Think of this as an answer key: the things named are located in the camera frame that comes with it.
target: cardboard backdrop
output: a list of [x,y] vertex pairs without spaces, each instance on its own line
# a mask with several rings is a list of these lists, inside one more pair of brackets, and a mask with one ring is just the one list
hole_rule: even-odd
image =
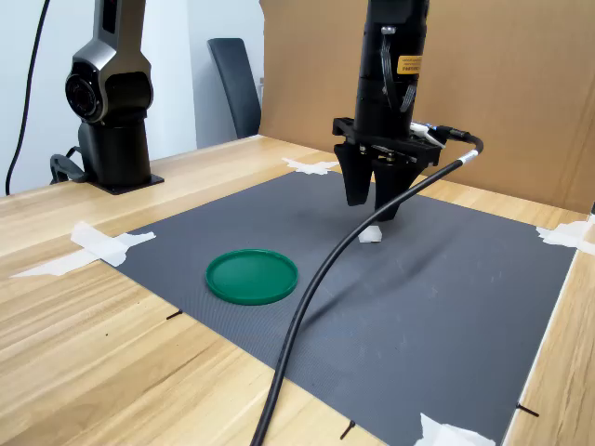
[[[352,117],[367,0],[260,0],[260,133],[323,151]],[[449,179],[588,212],[595,200],[595,2],[430,0],[414,118],[478,135]],[[468,147],[451,142],[441,165]]]

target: green lid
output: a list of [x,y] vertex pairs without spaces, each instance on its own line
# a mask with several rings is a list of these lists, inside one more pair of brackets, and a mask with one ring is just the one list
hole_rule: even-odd
[[266,249],[242,249],[219,256],[205,276],[216,296],[239,305],[276,302],[290,295],[298,284],[294,262]]

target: black wire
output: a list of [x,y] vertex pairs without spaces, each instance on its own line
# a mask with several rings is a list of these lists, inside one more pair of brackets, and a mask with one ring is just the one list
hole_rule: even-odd
[[382,63],[382,77],[384,79],[384,88],[386,90],[387,99],[389,100],[390,108],[396,112],[399,110],[399,99],[397,98],[397,90],[394,86],[394,81],[392,78],[392,62],[390,62],[390,40],[386,34],[382,36],[380,60]]
[[[478,153],[481,153],[483,150],[483,143],[479,138],[470,135],[469,133],[465,134],[465,137],[462,138],[465,142],[475,144],[475,150]],[[416,195],[421,190],[427,188],[430,184],[435,183],[440,178],[445,177],[446,175],[450,174],[454,170],[457,170],[463,162],[460,160],[456,160],[446,167],[443,167],[438,172],[430,175],[426,179],[420,181],[411,189],[406,190],[402,194],[398,195],[397,197],[390,200],[384,206],[380,207],[374,214],[369,216],[366,220],[364,220],[357,228],[355,228],[349,235],[347,235],[343,240],[341,240],[337,246],[331,251],[331,254],[324,260],[323,264],[318,268],[316,274],[308,284],[308,288],[304,292],[304,296],[301,297],[299,304],[297,305],[296,312],[294,313],[294,317],[289,324],[289,329],[287,330],[287,335],[285,336],[285,341],[281,348],[281,353],[279,354],[279,360],[277,361],[277,365],[275,367],[275,374],[272,378],[271,388],[269,389],[269,395],[267,396],[267,400],[264,403],[264,408],[262,409],[262,414],[260,415],[260,419],[258,420],[258,425],[256,431],[254,433],[254,437],[250,442],[250,446],[261,446],[262,442],[264,441],[265,436],[267,435],[267,429],[269,428],[269,423],[271,422],[272,413],[275,409],[275,404],[277,403],[277,398],[279,397],[279,391],[281,390],[281,385],[283,383],[283,378],[285,375],[285,370],[287,369],[287,363],[289,362],[289,355],[291,354],[291,349],[294,346],[294,342],[296,341],[296,336],[298,335],[299,325],[301,324],[304,315],[306,314],[306,309],[308,309],[308,305],[318,285],[323,280],[324,275],[326,272],[333,266],[337,258],[340,254],[347,248],[347,246],[355,240],[355,238],[362,233],[371,223],[374,223],[382,214],[388,212],[394,206],[401,204],[402,202],[408,200],[409,198]]]
[[66,152],[66,158],[70,158],[71,156],[73,156],[74,153],[76,152],[76,149],[78,149],[78,147],[76,147],[76,146],[70,147],[68,149],[68,151]]
[[33,68],[35,67],[35,58],[37,57],[37,48],[39,47],[39,39],[41,38],[41,30],[44,28],[44,21],[46,20],[47,7],[49,6],[49,0],[44,2],[44,6],[39,16],[39,23],[37,24],[37,33],[35,34],[35,41],[33,42],[33,51],[31,53],[31,62],[29,62],[29,73],[27,74],[27,88],[25,90],[25,105],[22,111],[22,120],[20,122],[20,133],[19,142],[17,143],[17,149],[10,162],[10,167],[7,172],[7,182],[5,184],[5,193],[10,195],[10,179],[12,178],[12,171],[15,169],[15,165],[20,155],[20,148],[22,147],[22,140],[25,137],[25,127],[27,126],[27,114],[29,113],[29,98],[31,96],[31,82],[33,80]]

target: wooden table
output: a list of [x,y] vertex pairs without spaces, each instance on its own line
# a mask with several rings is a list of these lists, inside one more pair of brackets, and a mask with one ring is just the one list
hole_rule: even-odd
[[[102,262],[9,279],[77,249],[79,220],[136,229],[290,172],[282,157],[334,159],[254,137],[159,160],[165,183],[121,196],[62,183],[0,200],[0,441],[7,444],[248,444],[272,370]],[[440,181],[429,197],[553,229],[575,212]],[[577,254],[509,444],[595,444],[595,258]],[[285,382],[268,444],[378,439]]]

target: gray mat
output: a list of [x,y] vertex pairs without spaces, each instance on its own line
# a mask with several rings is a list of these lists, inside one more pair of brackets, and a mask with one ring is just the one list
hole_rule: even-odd
[[[273,367],[308,281],[369,202],[348,207],[339,174],[292,173],[134,231],[157,238],[118,269]],[[382,243],[356,241],[331,268],[287,377],[392,445],[421,438],[420,413],[499,443],[574,250],[424,197],[382,231]],[[210,294],[208,263],[248,247],[294,260],[291,296],[241,307]]]

